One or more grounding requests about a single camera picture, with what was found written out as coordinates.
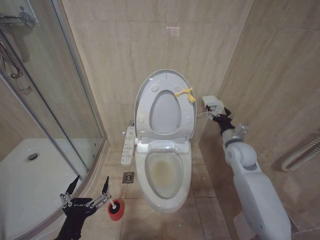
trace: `shower drain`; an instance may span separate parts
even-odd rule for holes
[[[33,160],[35,160],[37,157],[39,156],[38,153],[32,153],[27,157],[27,162],[32,162]]]
[[[123,173],[123,184],[132,184],[134,182],[135,172],[124,172]]]

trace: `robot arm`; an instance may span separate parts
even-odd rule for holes
[[[224,114],[208,113],[221,129],[226,162],[233,171],[233,183],[238,194],[243,214],[249,226],[263,240],[290,240],[291,224],[270,179],[262,172],[257,153],[244,142],[248,127],[231,124],[228,109]]]

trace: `white electrical box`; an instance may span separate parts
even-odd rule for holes
[[[202,103],[204,106],[208,106],[211,110],[217,114],[221,114],[225,109],[224,104],[216,96],[203,96]]]

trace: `toilet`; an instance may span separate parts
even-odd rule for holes
[[[179,95],[184,90],[189,93]],[[190,84],[174,70],[154,72],[137,94],[136,177],[145,200],[158,212],[177,211],[189,194],[196,112]]]

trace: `toilet brush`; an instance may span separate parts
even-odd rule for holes
[[[121,199],[112,200],[110,198],[108,205],[108,214],[112,221],[118,221],[122,218],[125,212],[125,203]]]

